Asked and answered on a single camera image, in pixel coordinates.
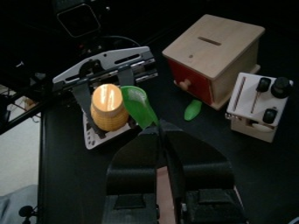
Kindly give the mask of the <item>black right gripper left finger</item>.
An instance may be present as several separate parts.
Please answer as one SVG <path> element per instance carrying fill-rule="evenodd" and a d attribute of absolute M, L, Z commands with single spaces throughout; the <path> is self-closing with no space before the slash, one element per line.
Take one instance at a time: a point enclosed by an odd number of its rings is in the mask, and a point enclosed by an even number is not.
<path fill-rule="evenodd" d="M 101 224 L 157 224 L 158 130 L 144 129 L 116 152 L 106 168 Z"/>

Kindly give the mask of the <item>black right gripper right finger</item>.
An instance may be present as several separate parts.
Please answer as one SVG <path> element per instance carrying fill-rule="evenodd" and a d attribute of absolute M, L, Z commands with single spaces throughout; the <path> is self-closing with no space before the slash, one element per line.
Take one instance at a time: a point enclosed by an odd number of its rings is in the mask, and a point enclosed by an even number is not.
<path fill-rule="evenodd" d="M 166 121 L 160 137 L 177 224 L 248 224 L 228 159 Z"/>

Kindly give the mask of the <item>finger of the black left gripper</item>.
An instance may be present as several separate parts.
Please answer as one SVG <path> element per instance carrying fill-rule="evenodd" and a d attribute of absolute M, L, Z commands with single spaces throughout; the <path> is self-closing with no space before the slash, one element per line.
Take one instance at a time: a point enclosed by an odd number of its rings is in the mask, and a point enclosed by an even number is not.
<path fill-rule="evenodd" d="M 130 68 L 117 70 L 117 80 L 120 86 L 133 86 L 136 84 L 134 75 Z"/>
<path fill-rule="evenodd" d="M 90 115 L 90 92 L 89 92 L 89 84 L 87 83 L 79 83 L 71 88 L 71 94 L 74 96 L 74 99 L 79 105 L 79 108 L 87 118 L 87 124 L 90 128 L 93 129 L 94 133 L 97 134 L 99 139 L 103 139 L 105 131 L 98 128 L 98 126 L 93 122 L 93 118 Z"/>

